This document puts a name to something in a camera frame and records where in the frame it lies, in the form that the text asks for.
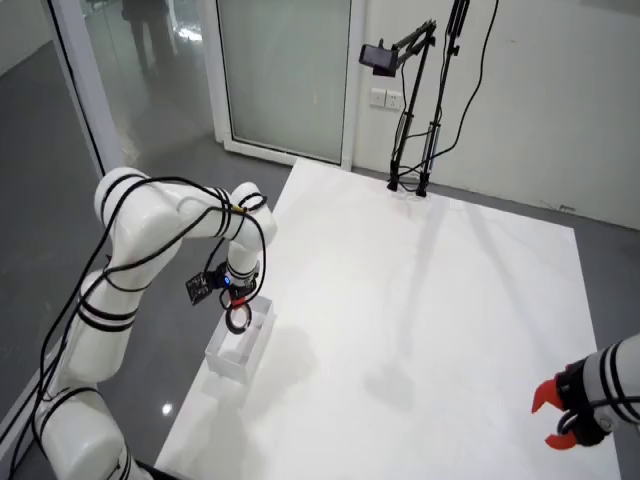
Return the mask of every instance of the transparent container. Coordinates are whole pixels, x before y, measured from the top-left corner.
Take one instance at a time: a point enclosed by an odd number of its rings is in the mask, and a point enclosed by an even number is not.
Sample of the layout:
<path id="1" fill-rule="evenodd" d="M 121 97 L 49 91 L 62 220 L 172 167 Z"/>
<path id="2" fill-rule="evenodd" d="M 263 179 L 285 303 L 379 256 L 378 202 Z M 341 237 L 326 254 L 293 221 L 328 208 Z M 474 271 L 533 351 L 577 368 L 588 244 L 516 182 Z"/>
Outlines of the transparent container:
<path id="1" fill-rule="evenodd" d="M 264 355 L 276 319 L 273 302 L 264 297 L 251 301 L 251 326 L 242 334 L 229 332 L 224 320 L 218 326 L 205 350 L 209 370 L 243 385 L 250 385 Z M 236 315 L 244 315 L 240 310 Z"/>

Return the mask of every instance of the white table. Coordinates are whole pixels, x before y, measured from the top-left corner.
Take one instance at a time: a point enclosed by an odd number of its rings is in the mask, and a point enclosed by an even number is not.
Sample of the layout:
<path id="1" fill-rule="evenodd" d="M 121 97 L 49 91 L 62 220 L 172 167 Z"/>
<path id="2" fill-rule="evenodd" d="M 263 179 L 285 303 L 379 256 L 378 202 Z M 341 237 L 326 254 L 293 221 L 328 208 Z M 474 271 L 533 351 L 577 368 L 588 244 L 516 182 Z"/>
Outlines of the white table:
<path id="1" fill-rule="evenodd" d="M 157 466 L 194 480 L 620 478 L 533 393 L 596 349 L 573 231 L 298 161 L 246 400 L 203 362 Z"/>

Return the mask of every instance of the gray floor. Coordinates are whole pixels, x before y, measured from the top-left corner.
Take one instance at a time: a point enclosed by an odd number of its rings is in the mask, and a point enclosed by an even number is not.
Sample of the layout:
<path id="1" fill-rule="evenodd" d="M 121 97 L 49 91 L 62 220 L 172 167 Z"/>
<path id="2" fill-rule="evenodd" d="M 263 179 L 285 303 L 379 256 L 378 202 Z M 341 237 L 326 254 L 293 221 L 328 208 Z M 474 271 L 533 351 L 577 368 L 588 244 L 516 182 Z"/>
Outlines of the gray floor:
<path id="1" fill-rule="evenodd" d="M 47 322 L 75 282 L 83 260 L 100 233 L 91 212 L 96 177 L 90 170 L 88 160 L 86 163 L 78 161 L 86 152 L 78 151 L 69 155 L 66 151 L 52 149 L 44 142 L 32 144 L 24 137 L 24 132 L 35 128 L 39 134 L 51 135 L 60 145 L 68 145 L 72 141 L 80 145 L 69 105 L 47 103 L 46 99 L 52 92 L 60 91 L 48 90 L 53 88 L 49 82 L 42 84 L 34 73 L 41 72 L 43 65 L 53 65 L 49 63 L 52 61 L 55 61 L 54 52 L 50 47 L 45 47 L 11 72 L 14 76 L 11 83 L 5 81 L 7 76 L 0 79 L 0 125 L 3 126 L 0 130 L 3 149 L 0 168 L 3 168 L 3 179 L 16 179 L 5 182 L 15 183 L 15 191 L 4 197 L 9 202 L 5 200 L 2 204 L 9 203 L 11 208 L 6 205 L 3 207 L 2 218 L 5 225 L 23 229 L 16 241 L 0 245 L 0 254 L 3 255 L 0 266 L 12 265 L 14 257 L 22 259 L 22 263 L 15 264 L 15 269 L 9 270 L 13 276 L 7 276 L 6 273 L 0 276 L 3 295 L 0 303 L 3 318 L 9 319 L 4 320 L 3 325 L 13 322 L 10 325 L 15 330 L 14 340 L 18 344 L 25 338 L 36 339 L 37 332 L 47 328 Z M 171 82 L 165 86 L 170 89 Z M 29 89 L 30 93 L 40 91 L 42 100 L 19 100 L 14 105 L 12 98 L 28 98 L 24 89 Z M 174 95 L 167 98 L 180 98 L 178 92 Z M 13 108 L 7 110 L 6 105 L 13 105 Z M 165 117 L 146 116 L 143 108 L 141 115 L 146 121 L 152 122 L 145 128 L 171 121 L 171 111 L 165 109 Z M 47 120 L 47 115 L 52 115 L 52 112 L 57 112 L 54 115 L 56 122 Z M 12 127 L 15 130 L 5 133 L 5 125 L 16 122 L 16 118 L 23 120 Z M 135 148 L 139 152 L 135 156 L 136 163 L 151 175 L 180 174 L 203 184 L 227 189 L 232 189 L 242 181 L 252 180 L 260 185 L 263 193 L 269 197 L 270 205 L 274 206 L 289 169 L 230 155 L 214 142 L 210 133 L 203 133 L 198 122 L 194 122 L 194 125 L 201 129 L 199 133 L 186 134 L 160 148 L 154 146 L 147 149 L 144 145 L 144 138 L 147 137 L 136 138 Z M 21 173 L 11 174 L 7 169 L 13 167 L 7 158 L 27 161 L 27 153 L 29 158 L 35 159 L 35 163 L 29 164 Z M 82 169 L 84 173 L 76 174 Z M 29 187 L 37 188 L 35 198 L 25 197 L 25 191 L 33 190 Z M 637 295 L 640 291 L 638 232 L 445 187 L 434 186 L 432 190 L 574 228 L 598 346 L 604 347 L 640 330 L 637 320 L 637 312 L 640 311 L 640 298 Z M 24 200 L 25 203 L 11 202 L 13 199 Z M 204 240 L 185 244 L 177 258 L 150 287 L 140 307 L 123 367 L 113 379 L 101 385 L 131 450 L 138 458 L 150 463 L 153 463 L 162 447 L 221 314 L 215 301 L 205 301 L 195 308 L 191 307 L 184 289 L 184 281 L 201 268 L 211 246 L 212 242 Z M 220 252 L 216 261 L 222 259 L 224 254 Z M 40 295 L 35 301 L 33 288 L 37 288 Z M 46 292 L 44 298 L 41 295 L 43 291 Z M 16 306 L 25 305 L 30 310 L 15 310 Z M 19 357 L 3 358 L 0 366 L 4 370 L 0 373 L 4 385 L 26 381 L 26 372 L 35 370 L 33 350 L 37 344 L 31 342 L 29 345 Z M 15 398 L 12 395 L 6 388 L 0 391 L 0 399 L 5 404 Z M 173 405 L 173 413 L 169 416 L 161 413 L 166 403 Z M 616 435 L 616 445 L 623 480 L 638 478 L 640 458 L 636 451 L 640 447 L 640 439 L 632 430 L 623 429 Z M 36 449 L 32 449 L 17 478 L 44 480 L 54 477 L 46 460 Z"/>
<path id="2" fill-rule="evenodd" d="M 100 232 L 97 174 L 52 45 L 0 77 L 0 417 Z"/>

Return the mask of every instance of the white robotic arm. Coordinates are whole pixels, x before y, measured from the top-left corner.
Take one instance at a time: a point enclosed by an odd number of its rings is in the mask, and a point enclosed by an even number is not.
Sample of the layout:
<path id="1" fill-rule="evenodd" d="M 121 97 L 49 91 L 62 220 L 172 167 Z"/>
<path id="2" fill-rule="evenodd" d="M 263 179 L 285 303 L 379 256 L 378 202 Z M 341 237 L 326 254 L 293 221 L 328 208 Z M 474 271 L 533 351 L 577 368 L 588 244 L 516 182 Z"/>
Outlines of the white robotic arm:
<path id="1" fill-rule="evenodd" d="M 640 425 L 640 334 L 592 353 L 543 382 L 532 412 L 565 411 L 547 444 L 556 450 L 597 445 L 622 423 Z"/>
<path id="2" fill-rule="evenodd" d="M 246 308 L 243 297 L 256 289 L 258 255 L 276 233 L 265 199 L 252 183 L 229 196 L 221 189 L 174 183 L 136 186 L 146 178 L 133 169 L 116 169 L 95 195 L 96 213 L 105 225 L 117 210 L 110 231 L 113 254 L 107 270 L 83 282 L 79 309 L 46 391 L 49 398 L 40 403 L 34 421 L 36 438 L 59 480 L 158 478 L 132 460 L 96 384 L 120 368 L 140 299 L 183 238 L 230 240 L 222 269 L 232 312 Z"/>

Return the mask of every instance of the black wire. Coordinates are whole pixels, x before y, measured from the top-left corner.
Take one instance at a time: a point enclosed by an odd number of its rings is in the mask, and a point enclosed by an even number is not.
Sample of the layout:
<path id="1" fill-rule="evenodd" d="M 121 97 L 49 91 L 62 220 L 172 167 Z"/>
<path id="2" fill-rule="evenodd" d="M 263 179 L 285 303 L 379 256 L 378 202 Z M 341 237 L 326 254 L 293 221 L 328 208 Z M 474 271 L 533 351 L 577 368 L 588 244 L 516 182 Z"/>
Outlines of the black wire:
<path id="1" fill-rule="evenodd" d="M 215 256 L 216 252 L 220 249 L 222 242 L 224 242 L 224 238 L 221 238 L 220 240 L 218 240 L 218 243 L 216 244 L 215 248 L 209 255 L 209 258 L 207 258 L 206 263 L 204 264 L 204 268 L 202 269 L 203 272 L 206 272 L 207 270 L 209 270 L 209 267 L 211 266 L 211 262 L 213 261 L 213 257 Z"/>
<path id="2" fill-rule="evenodd" d="M 462 112 L 462 118 L 460 118 L 460 124 L 458 125 L 458 133 L 456 134 L 456 139 L 449 148 L 445 148 L 441 152 L 436 153 L 433 158 L 437 158 L 440 155 L 444 155 L 447 152 L 453 150 L 458 144 L 458 140 L 460 140 L 460 135 L 462 134 L 462 126 L 464 125 L 464 119 L 467 116 L 467 112 L 469 111 L 469 107 L 471 106 L 471 102 L 475 98 L 476 94 L 480 90 L 480 85 L 482 85 L 482 77 L 484 75 L 484 57 L 487 53 L 487 44 L 489 43 L 489 37 L 491 35 L 491 30 L 493 30 L 493 24 L 496 20 L 496 15 L 498 13 L 498 5 L 500 4 L 500 0 L 496 0 L 495 7 L 493 8 L 493 15 L 491 16 L 491 23 L 489 23 L 489 29 L 487 30 L 487 36 L 484 39 L 484 44 L 482 45 L 482 55 L 480 56 L 480 78 L 478 78 L 478 84 L 476 85 L 475 90 L 471 94 L 469 101 L 467 102 L 467 106 L 464 107 L 464 111 Z"/>
<path id="3" fill-rule="evenodd" d="M 105 269 L 96 279 L 95 281 L 88 287 L 87 291 L 81 296 L 81 298 L 79 299 L 79 301 L 77 302 L 75 308 L 72 311 L 72 314 L 69 316 L 69 319 L 67 321 L 67 324 L 65 326 L 65 330 L 60 342 L 60 347 L 58 349 L 58 352 L 54 358 L 54 360 L 52 361 L 51 365 L 49 366 L 49 368 L 47 369 L 47 371 L 44 371 L 44 358 L 46 357 L 46 347 L 48 342 L 50 341 L 53 332 L 55 331 L 55 329 L 58 327 L 58 325 L 60 324 L 62 318 L 64 317 L 64 315 L 66 314 L 67 310 L 69 309 L 69 306 L 71 304 L 71 302 L 73 301 L 73 298 L 75 298 L 75 296 L 77 295 L 82 282 L 84 280 L 84 278 L 86 277 L 88 270 L 91 268 L 91 265 L 93 264 L 93 262 L 95 261 L 95 258 L 97 257 L 98 253 L 100 252 L 100 250 L 102 249 L 102 247 L 104 246 L 106 239 L 109 236 L 109 232 L 111 231 L 111 228 L 113 227 L 113 224 L 115 222 L 115 219 L 117 217 L 117 214 L 119 213 L 125 199 L 137 188 L 139 188 L 142 185 L 145 184 L 150 184 L 150 183 L 158 183 L 158 182 L 176 182 L 176 183 L 182 183 L 182 184 L 186 184 L 186 185 L 190 185 L 214 198 L 216 198 L 217 200 L 219 200 L 221 202 L 221 205 L 223 205 L 223 207 L 215 207 L 215 206 L 210 206 L 207 209 L 205 209 L 203 211 L 203 213 L 196 219 L 194 220 L 191 224 L 189 224 L 185 229 L 183 229 L 180 233 L 178 233 L 176 236 L 174 236 L 168 243 L 166 243 L 165 245 L 163 245 L 162 247 L 160 247 L 158 250 L 156 250 L 155 252 L 147 255 L 146 257 L 143 257 L 142 259 L 139 259 L 135 262 L 129 263 L 129 264 L 125 264 L 125 265 L 120 265 L 120 266 L 114 266 L 114 267 L 110 267 Z M 193 228 L 195 228 L 210 212 L 212 211 L 219 211 L 219 212 L 223 212 L 223 213 L 229 213 L 231 215 L 240 215 L 242 217 L 244 217 L 245 219 L 249 219 L 249 221 L 251 221 L 257 228 L 258 233 L 260 235 L 260 239 L 261 239 L 261 244 L 262 244 L 262 256 L 263 256 L 263 268 L 262 268 L 262 277 L 260 279 L 260 283 L 258 284 L 258 287 L 256 288 L 256 290 L 254 290 L 253 294 L 245 299 L 244 303 L 248 303 L 251 300 L 253 300 L 259 293 L 260 290 L 262 289 L 262 286 L 264 284 L 264 279 L 265 279 L 265 274 L 266 274 L 266 241 L 264 238 L 264 232 L 262 231 L 262 227 L 260 226 L 260 224 L 257 222 L 257 220 L 255 220 L 251 215 L 248 215 L 245 211 L 234 211 L 231 210 L 231 204 L 225 199 L 222 198 L 219 194 L 217 194 L 216 192 L 209 190 L 205 187 L 202 187 L 201 185 L 196 184 L 195 182 L 192 182 L 190 180 L 181 178 L 181 177 L 160 177 L 160 178 L 146 178 L 143 180 L 140 180 L 138 182 L 136 182 L 135 184 L 131 185 L 122 195 L 122 197 L 119 199 L 118 203 L 116 204 L 113 213 L 111 215 L 111 218 L 109 219 L 109 222 L 107 224 L 107 226 L 105 227 L 105 232 L 103 233 L 102 238 L 100 239 L 100 242 L 98 243 L 98 246 L 96 247 L 96 249 L 94 250 L 93 254 L 91 255 L 89 261 L 87 262 L 87 264 L 85 265 L 85 268 L 82 272 L 81 278 L 78 281 L 78 283 L 76 284 L 76 286 L 74 287 L 74 290 L 72 292 L 72 294 L 69 296 L 69 300 L 65 303 L 62 311 L 60 312 L 60 314 L 58 315 L 58 317 L 56 318 L 56 320 L 54 321 L 53 325 L 51 326 L 51 328 L 49 329 L 49 332 L 47 333 L 47 336 L 45 337 L 45 341 L 43 342 L 42 345 L 42 349 L 41 349 L 41 364 L 40 364 L 40 379 L 38 384 L 36 385 L 38 388 L 38 395 L 36 396 L 36 401 L 34 402 L 34 407 L 33 410 L 30 414 L 29 420 L 26 422 L 25 426 L 23 427 L 20 436 L 18 438 L 18 441 L 16 443 L 16 446 L 14 448 L 14 452 L 12 455 L 12 459 L 11 459 L 11 468 L 10 468 L 10 479 L 14 477 L 16 469 L 17 469 L 17 455 L 19 454 L 20 451 L 20 447 L 22 445 L 22 442 L 24 441 L 26 432 L 28 430 L 29 425 L 31 424 L 31 426 L 34 425 L 35 422 L 35 415 L 37 413 L 37 410 L 40 406 L 40 403 L 42 402 L 42 400 L 44 399 L 44 393 L 47 391 L 47 389 L 50 386 L 50 383 L 53 379 L 53 375 L 59 365 L 59 362 L 62 358 L 62 354 L 64 351 L 64 348 L 66 347 L 67 344 L 67 339 L 70 333 L 70 329 L 71 329 L 71 325 L 73 324 L 73 319 L 76 316 L 76 314 L 78 313 L 78 310 L 80 308 L 80 305 L 86 301 L 86 299 L 91 295 L 91 293 L 93 293 L 93 291 L 95 290 L 95 288 L 98 286 L 98 284 L 104 280 L 105 278 L 107 278 L 110 274 L 112 273 L 116 273 L 116 272 L 120 272 L 120 271 L 126 271 L 126 270 L 130 270 L 133 268 L 136 268 L 140 265 L 143 265 L 144 263 L 147 263 L 151 260 L 153 260 L 154 258 L 158 257 L 159 255 L 163 254 L 164 252 L 166 252 L 169 248 L 171 248 L 173 245 L 175 245 L 175 243 L 177 243 L 178 241 L 180 241 L 185 235 L 187 235 L 187 233 L 189 231 L 191 231 Z M 17 416 L 12 420 L 11 424 L 14 423 L 14 421 L 16 420 Z"/>

